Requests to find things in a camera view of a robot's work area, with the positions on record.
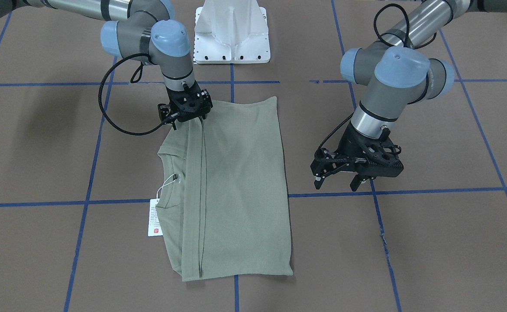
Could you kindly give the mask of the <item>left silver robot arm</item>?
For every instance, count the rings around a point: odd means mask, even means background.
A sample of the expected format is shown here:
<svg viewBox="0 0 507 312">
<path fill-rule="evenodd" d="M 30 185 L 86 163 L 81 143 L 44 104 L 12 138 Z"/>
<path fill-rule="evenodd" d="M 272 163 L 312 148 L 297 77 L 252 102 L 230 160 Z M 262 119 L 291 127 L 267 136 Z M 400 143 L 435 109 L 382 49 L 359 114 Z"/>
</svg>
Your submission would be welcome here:
<svg viewBox="0 0 507 312">
<path fill-rule="evenodd" d="M 368 88 L 355 112 L 343 121 L 346 128 L 338 148 L 317 148 L 310 166 L 317 189 L 337 172 L 355 173 L 352 191 L 366 180 L 399 176 L 404 169 L 401 148 L 389 137 L 394 124 L 407 105 L 439 97 L 455 81 L 451 64 L 428 58 L 419 49 L 467 12 L 507 13 L 507 0 L 424 0 L 411 13 L 398 4 L 386 5 L 391 7 L 398 8 L 404 19 L 383 33 L 374 20 L 377 40 L 342 56 L 342 77 Z"/>
</svg>

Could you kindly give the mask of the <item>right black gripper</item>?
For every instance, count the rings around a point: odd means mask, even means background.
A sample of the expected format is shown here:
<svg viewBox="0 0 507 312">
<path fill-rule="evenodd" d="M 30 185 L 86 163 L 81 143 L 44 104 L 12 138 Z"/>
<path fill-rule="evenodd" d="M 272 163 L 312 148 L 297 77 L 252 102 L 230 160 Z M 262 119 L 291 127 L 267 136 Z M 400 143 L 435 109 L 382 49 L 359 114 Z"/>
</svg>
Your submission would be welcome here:
<svg viewBox="0 0 507 312">
<path fill-rule="evenodd" d="M 188 85 L 188 89 L 175 91 L 167 87 L 171 113 L 194 114 L 203 107 L 202 90 L 197 82 Z"/>
</svg>

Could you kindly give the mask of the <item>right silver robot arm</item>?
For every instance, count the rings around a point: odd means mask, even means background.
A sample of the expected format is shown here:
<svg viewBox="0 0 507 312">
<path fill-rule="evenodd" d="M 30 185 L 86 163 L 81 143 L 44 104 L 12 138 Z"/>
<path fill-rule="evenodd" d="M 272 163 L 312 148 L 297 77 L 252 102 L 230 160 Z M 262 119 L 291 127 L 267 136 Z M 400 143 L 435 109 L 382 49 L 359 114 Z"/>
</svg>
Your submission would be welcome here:
<svg viewBox="0 0 507 312">
<path fill-rule="evenodd" d="M 158 65 L 168 91 L 166 112 L 180 121 L 209 112 L 210 97 L 193 70 L 186 27 L 169 0 L 0 0 L 0 18 L 21 7 L 48 7 L 103 20 L 103 49 L 121 59 Z"/>
</svg>

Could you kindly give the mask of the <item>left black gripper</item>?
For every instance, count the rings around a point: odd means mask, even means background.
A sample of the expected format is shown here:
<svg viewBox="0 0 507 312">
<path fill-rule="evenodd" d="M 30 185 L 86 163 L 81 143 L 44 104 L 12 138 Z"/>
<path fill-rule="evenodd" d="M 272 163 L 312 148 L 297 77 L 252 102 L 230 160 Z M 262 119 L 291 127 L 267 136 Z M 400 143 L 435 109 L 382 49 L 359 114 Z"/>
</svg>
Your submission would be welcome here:
<svg viewBox="0 0 507 312">
<path fill-rule="evenodd" d="M 385 130 L 380 138 L 373 139 L 359 133 L 353 126 L 347 126 L 339 142 L 336 153 L 346 156 L 356 156 L 363 152 L 376 163 L 390 166 L 397 162 L 397 146 L 388 138 L 389 130 Z M 314 186 L 319 190 L 327 176 L 335 174 L 334 170 L 314 171 Z M 350 182 L 350 189 L 356 192 L 361 184 L 366 182 L 366 176 L 356 174 Z"/>
</svg>

